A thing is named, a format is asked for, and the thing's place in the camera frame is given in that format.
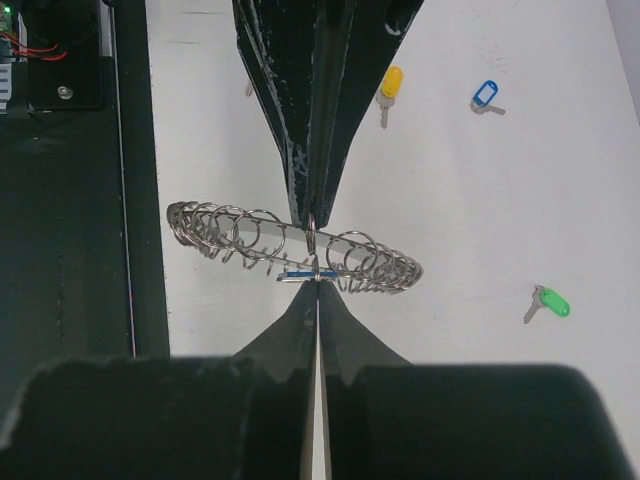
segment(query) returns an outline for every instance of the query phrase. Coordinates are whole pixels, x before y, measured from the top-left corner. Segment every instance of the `silver key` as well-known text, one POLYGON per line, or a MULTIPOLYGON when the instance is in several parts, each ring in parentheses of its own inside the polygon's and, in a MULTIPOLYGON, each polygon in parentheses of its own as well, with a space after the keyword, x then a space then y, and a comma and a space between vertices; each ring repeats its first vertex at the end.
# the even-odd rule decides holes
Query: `silver key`
POLYGON ((542 300, 540 300, 540 295, 542 295, 542 292, 544 291, 544 287, 540 286, 540 285, 536 285, 536 289, 533 292, 533 303, 531 304, 531 308, 529 308, 529 311, 527 312, 527 314, 524 316, 524 324, 527 325, 531 319, 533 318, 533 316, 536 314, 536 312, 538 310, 540 310, 541 308, 547 308, 545 306, 544 303, 542 303, 542 300))
POLYGON ((496 107, 494 105, 487 105, 486 107, 479 106, 476 102, 471 102, 471 110, 473 113, 477 113, 478 115, 483 115, 487 112, 497 113, 498 115, 504 115, 507 111, 504 108, 496 107))
POLYGON ((387 97, 382 94, 381 90, 378 90, 378 93, 376 94, 376 102, 378 102, 378 105, 380 105, 380 109, 382 110, 380 126, 382 128, 387 128, 387 123, 389 121, 389 109, 393 107, 394 103, 396 103, 396 99, 387 97))
POLYGON ((251 79, 249 79, 249 81, 247 82, 247 86, 244 89, 244 94, 247 97, 250 97, 251 95, 253 95, 253 83, 251 83, 251 79))

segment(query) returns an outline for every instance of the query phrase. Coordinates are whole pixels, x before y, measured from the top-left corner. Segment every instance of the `screw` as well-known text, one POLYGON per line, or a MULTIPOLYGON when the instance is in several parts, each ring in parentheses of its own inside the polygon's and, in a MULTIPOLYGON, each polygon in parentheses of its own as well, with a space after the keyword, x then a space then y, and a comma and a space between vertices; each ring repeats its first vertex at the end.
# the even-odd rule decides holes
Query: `screw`
POLYGON ((65 86, 58 87, 58 96, 62 100, 69 100, 71 97, 73 97, 73 90, 65 86))

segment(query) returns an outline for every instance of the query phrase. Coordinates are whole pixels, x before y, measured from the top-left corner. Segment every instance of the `white table surface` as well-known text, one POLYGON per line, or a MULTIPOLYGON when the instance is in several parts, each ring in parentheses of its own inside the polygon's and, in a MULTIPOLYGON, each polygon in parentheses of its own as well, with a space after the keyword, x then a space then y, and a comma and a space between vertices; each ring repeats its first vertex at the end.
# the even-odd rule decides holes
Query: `white table surface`
MULTIPOLYGON (((212 201, 286 218, 281 161, 235 45, 230 0, 148 0, 161 217, 212 201)), ((601 393, 640 465, 640 128, 605 0, 428 0, 394 63, 405 80, 351 148, 328 231, 422 263, 412 290, 350 295, 416 363, 550 362, 601 393), (503 117, 471 113, 487 79, 503 117), (523 316, 535 284, 567 319, 523 316)), ((222 265, 163 224, 174 355, 231 354, 295 287, 222 265)))

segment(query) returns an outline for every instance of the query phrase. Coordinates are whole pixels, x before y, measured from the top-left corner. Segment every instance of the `green key tag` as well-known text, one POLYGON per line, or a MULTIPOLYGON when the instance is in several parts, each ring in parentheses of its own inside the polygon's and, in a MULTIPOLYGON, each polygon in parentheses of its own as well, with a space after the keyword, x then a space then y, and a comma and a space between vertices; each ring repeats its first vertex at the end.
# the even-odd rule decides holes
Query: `green key tag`
POLYGON ((569 303, 550 288, 545 288, 540 294, 540 301, 559 317, 568 317, 571 312, 569 303))

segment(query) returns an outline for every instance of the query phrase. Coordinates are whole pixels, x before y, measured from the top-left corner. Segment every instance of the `key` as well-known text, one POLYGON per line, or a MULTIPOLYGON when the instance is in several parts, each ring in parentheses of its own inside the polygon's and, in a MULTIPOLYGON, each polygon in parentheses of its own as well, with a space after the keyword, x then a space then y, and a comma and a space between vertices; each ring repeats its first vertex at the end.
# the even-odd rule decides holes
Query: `key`
POLYGON ((251 83, 251 80, 247 82, 247 86, 244 89, 244 94, 247 97, 250 97, 251 95, 253 95, 253 83, 251 83))
POLYGON ((485 107, 487 112, 497 113, 498 115, 504 115, 507 111, 504 108, 494 107, 493 105, 488 105, 485 107))
POLYGON ((533 318, 533 316, 536 314, 536 312, 538 310, 540 310, 541 308, 546 308, 546 305, 544 303, 542 303, 542 300, 540 300, 540 296, 542 295, 542 292, 544 292, 546 289, 540 285, 536 285, 536 289, 533 292, 533 303, 531 304, 531 308, 529 308, 529 311, 527 312, 527 314, 524 316, 524 324, 527 325, 531 319, 533 318))
POLYGON ((494 105, 487 105, 486 107, 481 107, 475 102, 471 102, 471 110, 473 113, 477 113, 478 115, 484 115, 487 112, 497 113, 498 115, 504 115, 507 111, 504 108, 496 107, 494 105))
POLYGON ((387 123, 389 121, 389 109, 393 107, 394 103, 396 103, 396 99, 387 97, 381 90, 378 90, 378 93, 376 94, 376 102, 378 102, 378 105, 380 105, 380 109, 382 110, 380 126, 382 128, 387 128, 387 123))

